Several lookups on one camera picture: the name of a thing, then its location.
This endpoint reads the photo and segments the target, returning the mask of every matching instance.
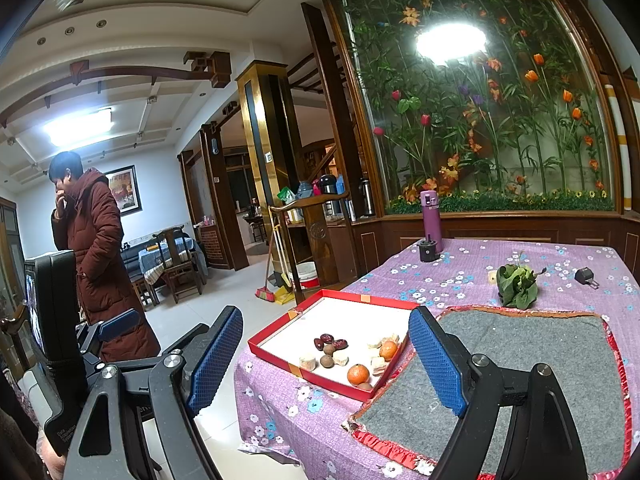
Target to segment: broom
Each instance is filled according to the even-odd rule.
[[[267,288],[267,283],[269,283],[269,263],[271,261],[271,247],[273,245],[273,230],[271,231],[271,238],[269,239],[269,255],[267,256],[267,271],[264,275],[264,286],[260,287],[255,291],[255,297],[260,298],[261,300],[270,301],[273,303],[275,301],[275,297],[273,292],[271,292]]]

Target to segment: purple water bottle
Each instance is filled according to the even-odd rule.
[[[436,242],[436,251],[442,252],[442,231],[440,230],[440,205],[435,191],[421,191],[422,220],[424,221],[424,237]]]

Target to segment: framed painting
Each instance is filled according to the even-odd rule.
[[[105,176],[109,179],[109,189],[116,199],[121,215],[142,210],[135,166],[109,171]]]

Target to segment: purple floral tablecloth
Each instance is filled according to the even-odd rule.
[[[498,306],[490,270],[521,259],[538,277],[536,310],[600,314],[609,324],[625,365],[632,413],[632,449],[640,441],[640,296],[638,284],[615,250],[501,240],[444,240],[444,252],[422,263],[415,246],[406,248],[344,290],[417,301],[437,316],[448,306]],[[589,267],[598,290],[580,285],[577,269]],[[341,424],[360,403],[313,386],[253,355],[242,352],[234,374],[242,449],[277,452],[298,460],[310,480],[424,478],[433,467],[411,471],[358,443]]]

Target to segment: gray mat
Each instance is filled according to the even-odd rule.
[[[440,320],[473,354],[498,366],[531,370],[549,364],[562,387],[580,436],[589,473],[619,468],[625,413],[618,366],[597,317],[510,317],[479,310],[451,312]],[[482,472],[497,470],[511,416],[501,408]],[[369,433],[437,460],[457,417],[438,401],[416,356],[395,383],[358,419]]]

